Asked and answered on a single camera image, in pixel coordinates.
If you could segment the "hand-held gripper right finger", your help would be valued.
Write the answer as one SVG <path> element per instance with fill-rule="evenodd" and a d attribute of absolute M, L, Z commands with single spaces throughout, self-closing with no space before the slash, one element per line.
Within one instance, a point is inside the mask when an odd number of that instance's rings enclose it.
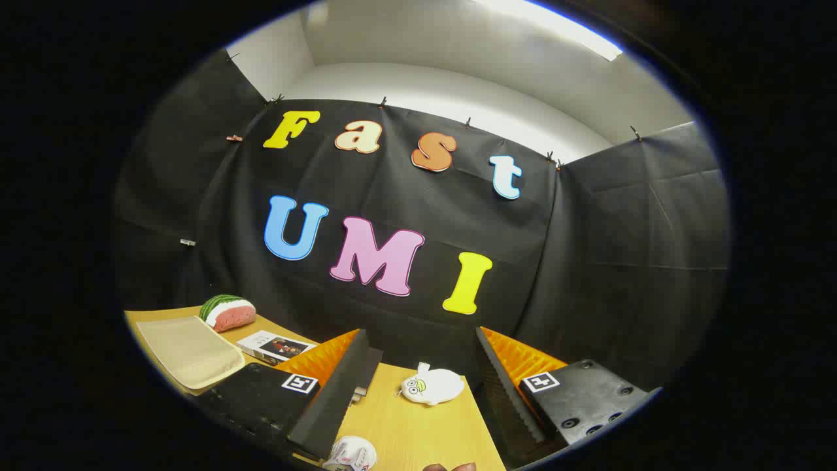
<path fill-rule="evenodd" d="M 557 360 L 492 329 L 475 329 L 490 431 L 512 468 L 534 468 L 634 415 L 646 391 L 594 360 Z"/>

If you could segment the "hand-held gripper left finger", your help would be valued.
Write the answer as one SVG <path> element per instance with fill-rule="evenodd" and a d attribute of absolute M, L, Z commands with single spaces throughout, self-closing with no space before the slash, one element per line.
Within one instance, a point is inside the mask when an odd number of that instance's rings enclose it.
<path fill-rule="evenodd" d="M 370 351 L 367 331 L 353 329 L 278 366 L 248 364 L 192 402 L 226 431 L 231 449 L 289 465 L 294 454 L 323 460 Z"/>

